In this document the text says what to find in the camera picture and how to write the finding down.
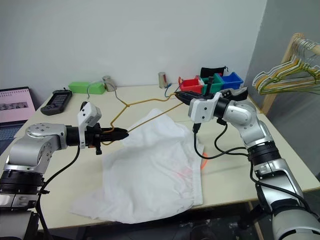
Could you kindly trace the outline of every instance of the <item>laptop screen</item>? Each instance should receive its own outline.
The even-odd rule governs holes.
[[[0,124],[26,121],[35,111],[28,87],[0,90]]]

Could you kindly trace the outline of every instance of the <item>beige table surface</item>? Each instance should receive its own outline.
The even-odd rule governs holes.
[[[123,96],[122,98],[128,102],[154,96],[162,97],[163,93],[164,91],[157,86],[123,87],[118,89],[119,97]],[[108,92],[103,95],[92,95],[90,97],[90,100],[101,109],[102,119],[99,122],[103,127],[107,127],[108,122],[113,119],[120,108],[122,108],[121,104],[115,100],[112,94],[113,93]],[[76,126],[76,114],[79,111],[81,102],[85,100],[86,97],[84,94],[75,94],[64,113],[45,116],[37,110],[35,115],[25,125],[29,126],[39,122],[49,122]],[[178,103],[179,101],[172,99],[166,103],[158,104],[154,102],[147,106],[145,104],[137,105],[128,117],[123,116],[123,118],[119,119],[119,121],[116,122],[116,126],[127,128],[138,119],[144,117],[153,108],[166,110]],[[193,123],[188,118],[187,106],[181,105],[168,115],[174,121],[187,126],[190,130],[192,129]],[[258,117],[266,123],[281,156],[287,160],[302,190],[308,191],[320,188],[318,180],[266,116],[258,114]],[[198,137],[200,142],[205,145],[204,151],[209,156],[219,153],[214,148],[213,142],[222,130],[223,126],[217,124],[215,120],[202,124]],[[18,132],[17,136],[23,136],[23,132]],[[1,168],[15,141],[16,139],[0,156]],[[228,131],[219,140],[218,145],[224,150],[243,146],[239,132],[230,124]],[[114,142],[110,146],[103,145],[101,149],[103,154],[107,154],[122,147],[120,142]],[[68,164],[74,158],[76,152],[76,147],[68,147],[66,150],[56,151],[51,158],[44,177],[48,179],[52,174]],[[82,149],[78,160],[72,167],[61,173],[48,185],[47,190],[50,191],[50,194],[42,196],[41,206],[49,228],[85,226],[103,222],[101,220],[69,213],[70,205],[77,197],[102,186],[101,160],[102,156],[95,155],[94,148]],[[243,156],[223,155],[219,158],[209,160],[206,167],[202,170],[201,175],[203,205],[197,206],[196,208],[256,200],[257,193],[254,183],[251,182],[249,178],[249,171],[250,164]]]

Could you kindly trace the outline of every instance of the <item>metal can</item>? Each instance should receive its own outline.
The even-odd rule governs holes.
[[[159,77],[159,88],[161,89],[167,88],[168,82],[167,82],[166,73],[163,71],[158,72],[158,77]]]
[[[115,82],[111,79],[111,76],[106,75],[102,77],[102,80],[104,82],[104,86],[107,92],[113,92],[114,90],[117,89],[117,86]]]

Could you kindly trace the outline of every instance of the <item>black cord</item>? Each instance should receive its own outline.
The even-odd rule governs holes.
[[[66,165],[65,167],[61,168],[59,171],[57,171],[55,174],[53,174],[44,184],[43,186],[40,188],[40,193],[39,193],[39,198],[38,198],[38,201],[36,203],[36,206],[35,206],[35,209],[36,209],[36,212],[39,214],[39,218],[40,218],[40,222],[41,222],[41,225],[43,227],[43,232],[44,232],[44,237],[49,239],[49,240],[53,240],[53,237],[51,236],[49,230],[48,230],[48,227],[47,227],[47,224],[45,222],[45,218],[44,218],[44,215],[42,213],[42,210],[41,210],[41,205],[40,205],[40,199],[41,199],[41,192],[43,192],[46,188],[46,186],[56,177],[58,176],[60,173],[62,173],[64,170],[66,170],[67,168],[69,168],[72,164],[75,163],[75,161],[78,159],[79,157],[79,154],[80,154],[80,147],[78,146],[78,149],[76,151],[76,155],[74,157],[74,159],[68,164]]]
[[[200,157],[200,158],[203,158],[203,159],[216,159],[216,158],[218,158],[218,157],[220,157],[220,156],[222,156],[222,155],[224,155],[224,154],[227,154],[227,153],[229,153],[229,152],[232,152],[232,151],[234,151],[234,150],[238,150],[239,148],[238,147],[234,147],[234,148],[231,148],[231,149],[229,149],[229,150],[227,150],[227,151],[224,151],[224,152],[222,152],[222,153],[219,153],[219,154],[217,154],[217,155],[215,155],[215,156],[202,156],[199,152],[198,152],[198,150],[197,150],[197,134],[196,133],[194,133],[193,134],[193,147],[194,147],[194,150],[195,150],[195,152],[196,152],[196,154]]]
[[[230,154],[229,152],[231,151],[234,151],[234,150],[237,150],[237,149],[245,149],[245,147],[235,147],[235,148],[231,148],[227,151],[223,151],[221,150],[218,146],[217,146],[217,141],[218,139],[227,131],[228,129],[228,125],[226,124],[225,127],[224,127],[224,130],[222,131],[222,133],[220,133],[216,139],[214,140],[214,146],[216,147],[216,149],[218,149],[221,153],[216,155],[216,156],[212,156],[212,157],[205,157],[205,156],[202,156],[198,150],[197,150],[197,134],[194,133],[194,142],[193,142],[193,146],[194,146],[194,150],[195,152],[198,154],[198,156],[200,156],[201,158],[204,158],[204,159],[215,159],[217,157],[220,157],[222,156],[223,154]],[[245,154],[245,153],[233,153],[232,155],[242,155],[242,156],[245,156],[245,157],[248,157],[248,154]],[[311,214],[314,214],[314,215],[317,215],[316,213],[314,213],[313,211],[311,211],[311,208],[309,206],[309,204],[307,203],[307,201],[301,197],[300,195],[296,194],[295,192],[292,192],[292,191],[289,191],[287,189],[284,189],[284,188],[281,188],[281,187],[278,187],[278,186],[274,186],[274,185],[270,185],[270,184],[267,184],[267,183],[264,183],[264,182],[261,182],[261,181],[258,181],[256,179],[254,179],[253,177],[253,172],[254,172],[254,164],[252,162],[250,162],[250,179],[255,183],[255,185],[260,185],[260,186],[263,186],[263,187],[266,187],[266,188],[270,188],[270,189],[274,189],[274,190],[277,190],[277,191],[280,191],[280,192],[283,192],[283,193],[286,193],[286,194],[289,194],[295,198],[297,198],[303,205],[304,205],[304,208]]]
[[[242,153],[242,152],[226,152],[226,151],[224,151],[224,150],[221,150],[219,147],[218,147],[218,145],[217,145],[217,142],[218,142],[218,139],[219,138],[221,138],[221,136],[223,135],[223,134],[225,134],[225,132],[227,131],[227,129],[228,129],[228,124],[226,123],[225,124],[225,126],[224,126],[224,130],[215,138],[215,140],[214,140],[214,146],[215,146],[215,148],[219,151],[219,152],[221,152],[221,153],[225,153],[225,154],[228,154],[228,155],[238,155],[238,156],[245,156],[245,157],[248,157],[248,154],[246,154],[246,153]],[[235,148],[233,148],[234,150],[240,150],[240,149],[244,149],[244,150],[246,150],[246,148],[244,147],[244,146],[239,146],[239,147],[235,147]]]
[[[309,213],[313,213],[310,209],[310,206],[309,204],[307,203],[307,201],[300,195],[296,194],[295,192],[292,192],[292,191],[289,191],[287,189],[284,189],[284,188],[281,188],[281,187],[278,187],[278,186],[273,186],[273,185],[270,185],[270,184],[267,184],[267,183],[264,183],[264,182],[261,182],[261,181],[258,181],[258,180],[255,180],[254,179],[254,176],[253,176],[253,172],[254,172],[254,164],[252,162],[251,163],[251,167],[250,167],[250,179],[255,183],[255,185],[260,185],[260,186],[263,186],[263,187],[266,187],[266,188],[270,188],[270,189],[274,189],[274,190],[277,190],[277,191],[280,191],[280,192],[283,192],[283,193],[286,193],[286,194],[289,194],[297,199],[299,199],[299,201],[301,203],[303,203],[304,205],[304,208],[309,212]]]
[[[180,84],[178,85],[178,87],[176,88],[176,90],[174,91],[174,93],[175,93],[176,91],[178,91],[178,89],[180,88],[180,86],[182,85],[183,82],[184,82],[183,80],[182,80],[182,82],[180,82]],[[171,85],[172,85],[172,83],[169,83],[168,86],[165,88],[164,96],[165,96],[166,98],[169,97],[169,96],[167,96],[167,91],[168,91],[168,88],[171,87]]]

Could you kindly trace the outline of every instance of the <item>blue bin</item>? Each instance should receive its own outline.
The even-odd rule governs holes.
[[[229,76],[219,76],[223,83],[222,89],[239,89],[240,85],[244,82],[235,72]]]

